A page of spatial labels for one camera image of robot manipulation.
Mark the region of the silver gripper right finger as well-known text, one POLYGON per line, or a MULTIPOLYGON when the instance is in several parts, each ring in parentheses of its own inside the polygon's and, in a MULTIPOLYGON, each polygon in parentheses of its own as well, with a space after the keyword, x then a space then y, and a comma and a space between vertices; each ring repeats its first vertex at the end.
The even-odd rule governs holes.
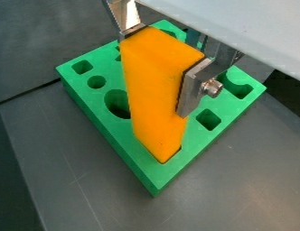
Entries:
POLYGON ((176 104, 176 114, 182 118, 196 109, 203 96, 218 96, 223 85, 216 77, 243 56, 232 47, 207 36, 203 37, 198 50, 204 57, 182 75, 176 104))

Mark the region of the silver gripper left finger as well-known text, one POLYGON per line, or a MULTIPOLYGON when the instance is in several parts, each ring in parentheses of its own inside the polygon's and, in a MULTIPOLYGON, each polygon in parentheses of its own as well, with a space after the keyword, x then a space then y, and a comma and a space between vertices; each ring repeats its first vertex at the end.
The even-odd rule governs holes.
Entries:
POLYGON ((119 42, 138 33, 146 25, 142 23, 134 0, 101 0, 109 20, 119 34, 119 42))

